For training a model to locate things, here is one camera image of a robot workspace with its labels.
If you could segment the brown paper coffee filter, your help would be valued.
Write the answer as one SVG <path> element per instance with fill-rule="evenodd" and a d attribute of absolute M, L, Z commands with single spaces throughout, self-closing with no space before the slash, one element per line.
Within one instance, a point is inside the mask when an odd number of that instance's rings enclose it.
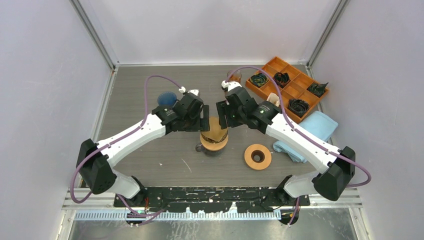
<path fill-rule="evenodd" d="M 210 131 L 202 131 L 205 136 L 219 141 L 221 137 L 225 134 L 225 132 L 228 132 L 228 128 L 221 129 L 219 124 L 219 118 L 216 116 L 211 116 L 209 118 L 209 125 L 210 125 Z"/>

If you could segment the grey glass coffee server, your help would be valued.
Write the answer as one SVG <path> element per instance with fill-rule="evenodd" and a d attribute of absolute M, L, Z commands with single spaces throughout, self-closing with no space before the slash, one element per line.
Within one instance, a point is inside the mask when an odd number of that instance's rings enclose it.
<path fill-rule="evenodd" d="M 218 149 L 218 150 L 210 150 L 210 149 L 207 149 L 202 143 L 198 143 L 195 146 L 195 150 L 197 152 L 204 153 L 207 156 L 216 157 L 216 156 L 221 155 L 225 151 L 225 147 Z"/>

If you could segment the amber glass carafe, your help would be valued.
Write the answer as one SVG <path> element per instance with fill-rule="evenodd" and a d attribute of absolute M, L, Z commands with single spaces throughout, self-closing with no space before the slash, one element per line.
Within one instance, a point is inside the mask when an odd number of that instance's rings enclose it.
<path fill-rule="evenodd" d="M 237 71 L 229 71 L 227 73 L 227 77 L 228 77 L 228 82 L 237 82 L 237 83 L 241 83 L 242 80 L 242 73 L 240 70 Z"/>

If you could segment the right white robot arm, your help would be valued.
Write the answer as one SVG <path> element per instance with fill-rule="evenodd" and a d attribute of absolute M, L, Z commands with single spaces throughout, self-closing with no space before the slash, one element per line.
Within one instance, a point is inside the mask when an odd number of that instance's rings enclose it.
<path fill-rule="evenodd" d="M 277 198 L 283 205 L 291 205 L 297 197 L 319 194 L 337 201 L 355 175 L 355 153 L 349 147 L 339 149 L 317 138 L 292 122 L 280 107 L 264 100 L 257 103 L 247 90 L 236 84 L 225 87 L 225 100 L 216 103 L 222 128 L 246 125 L 273 137 L 303 156 L 315 171 L 303 175 L 289 175 L 278 186 Z"/>

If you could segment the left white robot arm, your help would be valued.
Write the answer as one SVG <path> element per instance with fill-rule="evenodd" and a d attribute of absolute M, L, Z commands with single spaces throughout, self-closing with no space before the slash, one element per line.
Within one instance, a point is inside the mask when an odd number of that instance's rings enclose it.
<path fill-rule="evenodd" d="M 76 171 L 90 189 L 90 194 L 115 193 L 133 206 L 141 206 L 147 190 L 134 176 L 124 175 L 114 167 L 143 145 L 172 132 L 209 131 L 209 106 L 192 91 L 183 94 L 174 105 L 159 105 L 143 120 L 126 130 L 94 142 L 80 145 Z"/>

